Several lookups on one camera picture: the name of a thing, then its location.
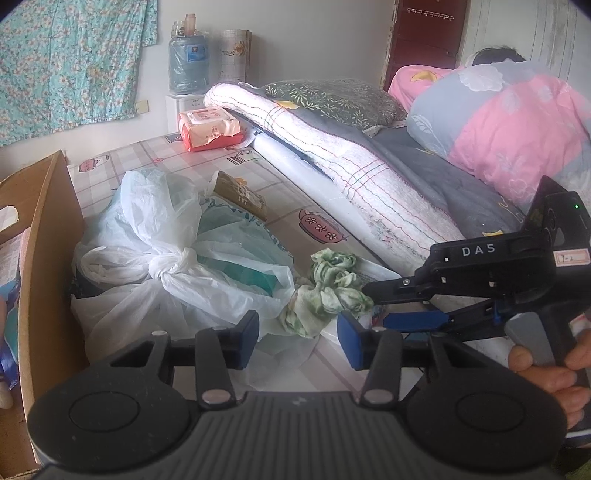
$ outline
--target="black hair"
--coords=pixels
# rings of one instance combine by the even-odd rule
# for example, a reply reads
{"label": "black hair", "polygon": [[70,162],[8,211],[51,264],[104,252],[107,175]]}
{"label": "black hair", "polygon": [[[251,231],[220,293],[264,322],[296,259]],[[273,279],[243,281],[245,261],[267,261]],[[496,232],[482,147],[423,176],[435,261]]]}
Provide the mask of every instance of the black hair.
{"label": "black hair", "polygon": [[519,55],[514,48],[510,47],[493,47],[484,48],[476,54],[472,65],[483,65],[488,63],[500,63],[505,60],[513,60],[518,63],[525,61],[525,59]]}

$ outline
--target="wall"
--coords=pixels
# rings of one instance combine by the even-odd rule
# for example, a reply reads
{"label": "wall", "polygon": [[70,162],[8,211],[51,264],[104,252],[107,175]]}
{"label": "wall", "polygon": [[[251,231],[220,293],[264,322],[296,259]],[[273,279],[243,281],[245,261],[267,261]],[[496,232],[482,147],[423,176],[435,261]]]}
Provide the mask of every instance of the wall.
{"label": "wall", "polygon": [[472,0],[462,63],[501,45],[545,63],[591,99],[591,21],[569,0]]}
{"label": "wall", "polygon": [[[384,63],[393,0],[160,0],[159,41],[143,49],[138,100],[150,111],[137,118],[85,125],[0,148],[0,178],[55,150],[71,163],[167,133],[168,40],[175,19],[195,12],[197,27],[216,34],[228,28],[253,32],[251,83],[287,79],[357,77],[375,85]],[[212,71],[217,74],[216,62]]]}

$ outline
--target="label sticker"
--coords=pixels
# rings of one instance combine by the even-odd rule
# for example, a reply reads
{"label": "label sticker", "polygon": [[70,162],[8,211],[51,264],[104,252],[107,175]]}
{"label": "label sticker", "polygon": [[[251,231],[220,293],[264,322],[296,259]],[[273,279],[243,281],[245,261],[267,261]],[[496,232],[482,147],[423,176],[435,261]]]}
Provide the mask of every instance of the label sticker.
{"label": "label sticker", "polygon": [[205,60],[207,57],[205,45],[189,45],[187,46],[187,62]]}
{"label": "label sticker", "polygon": [[591,257],[587,248],[575,250],[560,250],[554,252],[554,262],[557,267],[575,267],[591,264]]}

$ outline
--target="finger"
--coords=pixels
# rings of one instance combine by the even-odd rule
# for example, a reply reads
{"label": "finger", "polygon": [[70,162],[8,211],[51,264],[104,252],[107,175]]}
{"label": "finger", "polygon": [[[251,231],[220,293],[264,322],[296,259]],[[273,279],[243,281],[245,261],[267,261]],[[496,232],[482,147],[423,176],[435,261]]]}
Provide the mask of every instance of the finger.
{"label": "finger", "polygon": [[509,369],[514,372],[522,372],[534,364],[531,352],[521,345],[515,345],[509,352]]}
{"label": "finger", "polygon": [[572,387],[577,381],[577,374],[565,367],[529,367],[519,374],[534,385],[554,393]]}
{"label": "finger", "polygon": [[569,430],[573,428],[577,423],[579,423],[585,417],[585,412],[583,410],[574,411],[572,413],[566,414],[566,421],[569,424]]}
{"label": "finger", "polygon": [[554,397],[567,413],[582,410],[591,400],[591,390],[585,387],[569,387],[554,393]]}
{"label": "finger", "polygon": [[571,370],[591,367],[591,330],[585,330],[579,335],[577,346],[566,356],[564,364]]}

